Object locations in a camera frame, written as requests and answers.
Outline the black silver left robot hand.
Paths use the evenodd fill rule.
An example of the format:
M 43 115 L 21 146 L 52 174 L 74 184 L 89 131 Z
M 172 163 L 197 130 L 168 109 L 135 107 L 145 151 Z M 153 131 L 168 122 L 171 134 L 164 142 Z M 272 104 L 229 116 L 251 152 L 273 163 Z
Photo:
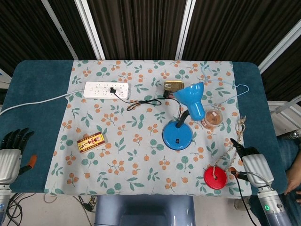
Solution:
M 29 138 L 34 134 L 28 128 L 7 133 L 0 142 L 0 184 L 8 186 L 18 176 L 32 169 L 37 155 L 32 155 L 27 165 L 21 167 L 21 160 Z

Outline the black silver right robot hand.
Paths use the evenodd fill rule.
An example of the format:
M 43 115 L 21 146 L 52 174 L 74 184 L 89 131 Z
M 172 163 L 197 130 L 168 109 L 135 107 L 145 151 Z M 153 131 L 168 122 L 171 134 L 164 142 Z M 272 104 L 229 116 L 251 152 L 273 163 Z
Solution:
M 239 172 L 243 175 L 242 179 L 250 182 L 253 187 L 268 187 L 272 190 L 274 177 L 265 156 L 260 154 L 255 147 L 244 147 L 232 138 L 230 141 L 243 163 L 245 171 Z

